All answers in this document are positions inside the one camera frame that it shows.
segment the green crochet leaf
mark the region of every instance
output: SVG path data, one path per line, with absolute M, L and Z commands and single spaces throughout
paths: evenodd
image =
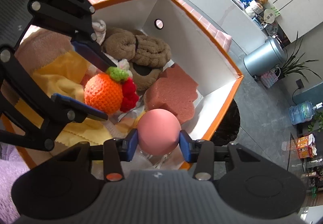
M 118 67 L 109 67 L 106 73 L 116 82 L 125 81 L 129 77 L 129 74 L 126 71 Z

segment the electrical outlet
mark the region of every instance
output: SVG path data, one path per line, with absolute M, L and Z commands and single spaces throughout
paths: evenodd
M 298 89 L 304 88 L 304 84 L 301 79 L 296 80 L 296 84 L 297 84 Z

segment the metal screw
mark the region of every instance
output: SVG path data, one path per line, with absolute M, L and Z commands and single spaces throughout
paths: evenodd
M 195 175 L 195 178 L 200 181 L 207 181 L 211 178 L 211 175 L 206 172 L 200 172 Z
M 90 7 L 90 12 L 94 13 L 95 12 L 95 8 L 93 6 Z
M 94 32 L 91 34 L 91 39 L 96 40 L 96 34 Z
M 119 173 L 110 173 L 106 175 L 106 179 L 111 181 L 111 182 L 115 182 L 115 181 L 119 181 L 122 179 L 122 175 L 120 175 Z
M 9 52 L 9 50 L 4 49 L 1 53 L 0 53 L 0 60 L 2 62 L 8 62 L 10 60 L 11 57 L 11 53 Z
M 75 113 L 74 113 L 74 111 L 73 111 L 73 110 L 70 110 L 70 111 L 68 111 L 68 112 L 67 112 L 67 118 L 68 118 L 69 120 L 71 120 L 71 121 L 73 121 L 73 120 L 74 120 L 74 118 L 75 118 Z
M 40 9 L 40 3 L 38 1 L 34 1 L 32 4 L 31 4 L 31 8 L 34 10 L 34 11 L 38 11 Z
M 53 140 L 47 138 L 44 142 L 44 146 L 47 150 L 52 150 L 54 148 L 54 142 Z

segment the orange plush toy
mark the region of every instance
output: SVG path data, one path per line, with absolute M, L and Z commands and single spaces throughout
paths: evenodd
M 116 67 L 110 67 L 108 74 L 99 73 L 92 77 L 84 89 L 85 104 L 108 115 L 118 110 L 128 112 L 136 106 L 138 100 L 132 79 Z

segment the pink ball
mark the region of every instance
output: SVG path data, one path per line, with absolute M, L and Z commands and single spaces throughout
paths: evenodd
M 138 144 L 150 155 L 168 154 L 178 145 L 180 129 L 179 121 L 171 112 L 150 110 L 138 122 Z

